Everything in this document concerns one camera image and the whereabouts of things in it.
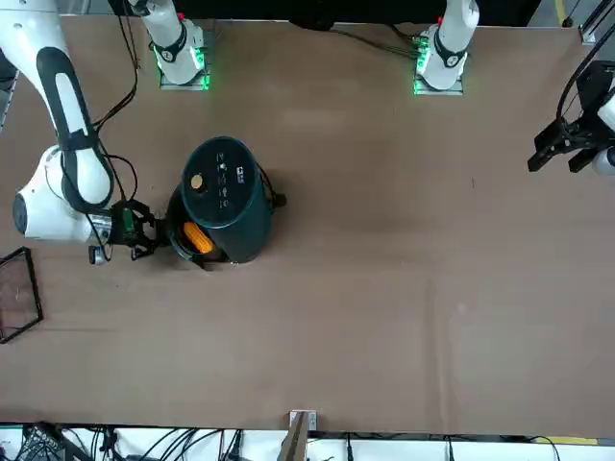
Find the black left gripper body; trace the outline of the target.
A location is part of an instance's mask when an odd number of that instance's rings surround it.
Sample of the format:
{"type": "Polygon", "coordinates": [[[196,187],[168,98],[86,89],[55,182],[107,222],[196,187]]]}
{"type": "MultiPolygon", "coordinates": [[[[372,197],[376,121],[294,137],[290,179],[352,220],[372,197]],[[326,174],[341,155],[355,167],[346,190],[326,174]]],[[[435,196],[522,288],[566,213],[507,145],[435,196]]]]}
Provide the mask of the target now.
{"type": "Polygon", "coordinates": [[[614,125],[614,61],[592,61],[577,79],[583,112],[614,125]]]}

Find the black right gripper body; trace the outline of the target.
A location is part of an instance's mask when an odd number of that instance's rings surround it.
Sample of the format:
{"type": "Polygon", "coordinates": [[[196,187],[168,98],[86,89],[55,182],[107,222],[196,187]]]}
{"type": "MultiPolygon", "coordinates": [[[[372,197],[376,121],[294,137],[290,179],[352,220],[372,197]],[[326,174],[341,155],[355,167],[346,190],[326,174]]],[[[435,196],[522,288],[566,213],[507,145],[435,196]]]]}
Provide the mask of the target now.
{"type": "Polygon", "coordinates": [[[138,220],[134,209],[134,200],[119,201],[111,207],[111,244],[127,247],[136,244],[138,220]]]}

